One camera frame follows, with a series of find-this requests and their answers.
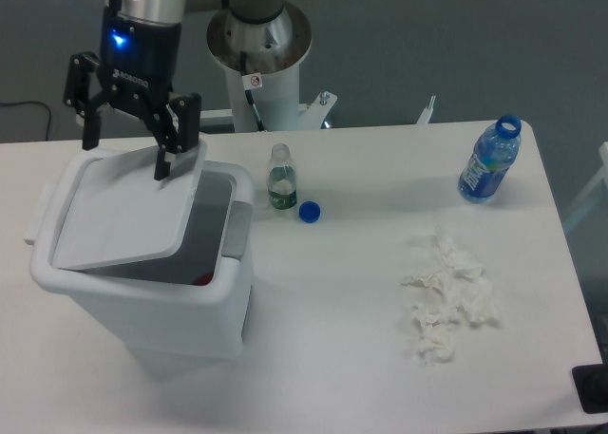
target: blue bottle cap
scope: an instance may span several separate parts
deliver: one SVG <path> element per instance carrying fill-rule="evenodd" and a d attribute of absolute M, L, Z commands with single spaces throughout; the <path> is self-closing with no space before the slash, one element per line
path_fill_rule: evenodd
<path fill-rule="evenodd" d="M 299 214 L 306 223 L 315 223 L 321 216 L 321 207 L 314 201 L 306 201 L 300 205 Z"/>
<path fill-rule="evenodd" d="M 501 138 L 512 140 L 522 131 L 522 121 L 514 114 L 505 114 L 496 122 L 496 133 Z"/>

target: blue led light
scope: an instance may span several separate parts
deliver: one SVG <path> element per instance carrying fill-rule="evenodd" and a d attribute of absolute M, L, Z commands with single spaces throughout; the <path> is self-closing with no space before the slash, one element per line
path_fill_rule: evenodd
<path fill-rule="evenodd" d="M 114 43 L 116 43 L 116 47 L 123 47 L 126 44 L 126 38 L 120 36 L 115 30 L 112 31 L 112 38 L 114 39 Z"/>
<path fill-rule="evenodd" d="M 124 42 L 126 41 L 120 35 L 112 35 L 112 37 L 114 37 L 114 41 L 116 42 L 117 47 L 121 47 L 124 44 Z"/>

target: black cable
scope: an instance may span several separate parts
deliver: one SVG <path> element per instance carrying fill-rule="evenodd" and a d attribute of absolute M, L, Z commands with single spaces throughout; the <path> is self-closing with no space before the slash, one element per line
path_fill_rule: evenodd
<path fill-rule="evenodd" d="M 25 100 L 23 102 L 0 103 L 0 108 L 10 108 L 10 107 L 22 106 L 22 105 L 26 105 L 26 104 L 35 104 L 36 106 L 42 106 L 47 111 L 48 120 L 47 120 L 47 130 L 45 131 L 45 142 L 47 142 L 48 141 L 48 132 L 50 131 L 50 122 L 52 120 L 52 115 L 53 115 L 52 111 L 50 110 L 50 106 L 48 106 L 44 102 L 39 102 L 37 100 Z"/>

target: small glass bottle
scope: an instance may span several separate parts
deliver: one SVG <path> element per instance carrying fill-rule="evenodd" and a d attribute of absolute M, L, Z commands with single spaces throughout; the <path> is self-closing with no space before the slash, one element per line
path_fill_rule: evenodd
<path fill-rule="evenodd" d="M 268 162 L 268 197 L 275 209 L 285 210 L 297 204 L 295 164 L 287 144 L 273 146 Z"/>

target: white tissue paper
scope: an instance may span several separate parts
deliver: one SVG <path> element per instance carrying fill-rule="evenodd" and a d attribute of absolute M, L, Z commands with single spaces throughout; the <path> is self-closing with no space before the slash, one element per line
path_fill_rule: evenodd
<path fill-rule="evenodd" d="M 500 322 L 494 288 L 482 277 L 482 263 L 471 253 L 457 248 L 449 236 L 437 236 L 436 242 L 445 267 L 414 275 L 406 282 L 442 296 L 438 306 L 417 303 L 411 307 L 413 318 L 420 324 L 418 353 L 427 364 L 444 363 L 453 358 L 453 329 L 457 325 L 497 326 Z"/>

